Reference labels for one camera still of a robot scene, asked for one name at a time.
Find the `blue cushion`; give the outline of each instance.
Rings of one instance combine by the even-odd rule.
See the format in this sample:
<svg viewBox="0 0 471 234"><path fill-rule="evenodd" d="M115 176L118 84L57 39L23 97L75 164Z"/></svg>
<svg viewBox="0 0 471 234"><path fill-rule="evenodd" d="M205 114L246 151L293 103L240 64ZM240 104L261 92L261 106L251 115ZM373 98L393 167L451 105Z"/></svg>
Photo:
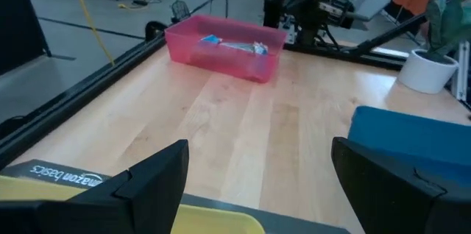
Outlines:
<svg viewBox="0 0 471 234"><path fill-rule="evenodd" d="M471 182L471 127L360 106L348 139L418 168Z"/></svg>

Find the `yellow cable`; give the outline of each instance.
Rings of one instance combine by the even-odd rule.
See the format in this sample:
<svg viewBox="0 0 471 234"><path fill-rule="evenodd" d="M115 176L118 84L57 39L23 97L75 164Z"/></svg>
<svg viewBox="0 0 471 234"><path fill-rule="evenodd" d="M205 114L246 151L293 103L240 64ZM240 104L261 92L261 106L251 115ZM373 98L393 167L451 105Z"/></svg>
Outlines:
<svg viewBox="0 0 471 234"><path fill-rule="evenodd" d="M125 4L118 4L118 7L121 9L126 9L126 10L144 10L147 8L147 6L142 6L142 7L128 7Z"/></svg>
<svg viewBox="0 0 471 234"><path fill-rule="evenodd" d="M87 7L85 6L85 2L83 0L79 0L79 1L80 1L80 5L82 6L83 13L85 14L85 18L87 19L88 25L90 26L93 34L95 35L96 40L98 41L98 44L100 45L100 47L103 49L106 56L110 60L111 65L115 65L115 60L113 59L113 57L111 57L111 54L106 49L105 45L102 42L102 39L100 38L100 36L98 35L98 32L96 31L95 26L93 25L93 21L90 17L90 14L88 13Z"/></svg>

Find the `pink plastic bin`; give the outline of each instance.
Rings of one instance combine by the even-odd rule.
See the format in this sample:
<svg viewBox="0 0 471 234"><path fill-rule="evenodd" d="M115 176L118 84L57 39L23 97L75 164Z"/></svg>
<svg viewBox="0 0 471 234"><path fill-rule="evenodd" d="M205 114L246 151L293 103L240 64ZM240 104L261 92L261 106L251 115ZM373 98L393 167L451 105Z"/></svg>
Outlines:
<svg viewBox="0 0 471 234"><path fill-rule="evenodd" d="M209 35L226 43L263 43L268 46L268 54L201 41ZM226 18L195 15L166 29L165 39L173 61L265 83L278 67L286 33Z"/></svg>

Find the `white object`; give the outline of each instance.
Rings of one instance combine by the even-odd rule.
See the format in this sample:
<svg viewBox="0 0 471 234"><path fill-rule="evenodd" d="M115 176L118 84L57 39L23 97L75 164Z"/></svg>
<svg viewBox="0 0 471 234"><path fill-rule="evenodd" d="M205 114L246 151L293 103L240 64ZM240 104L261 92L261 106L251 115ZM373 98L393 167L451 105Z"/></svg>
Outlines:
<svg viewBox="0 0 471 234"><path fill-rule="evenodd" d="M440 92L458 68L458 63L451 57L451 64L441 64L421 57L417 53L425 50L412 50L401 69L397 80L407 87L429 94Z"/></svg>
<svg viewBox="0 0 471 234"><path fill-rule="evenodd" d="M464 41L459 44L456 53L458 60L458 72L453 75L451 81L451 93L459 101L466 101L468 89L468 71L470 68L470 42Z"/></svg>

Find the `yellow box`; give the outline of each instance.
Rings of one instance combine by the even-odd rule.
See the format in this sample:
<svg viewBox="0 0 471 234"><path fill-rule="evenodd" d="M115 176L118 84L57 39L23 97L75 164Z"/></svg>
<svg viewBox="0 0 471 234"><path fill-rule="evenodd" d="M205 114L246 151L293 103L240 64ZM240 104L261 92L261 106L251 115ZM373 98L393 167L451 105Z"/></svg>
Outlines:
<svg viewBox="0 0 471 234"><path fill-rule="evenodd" d="M67 200L85 189L0 176L0 200ZM180 205L171 234L264 234L253 217L224 210Z"/></svg>

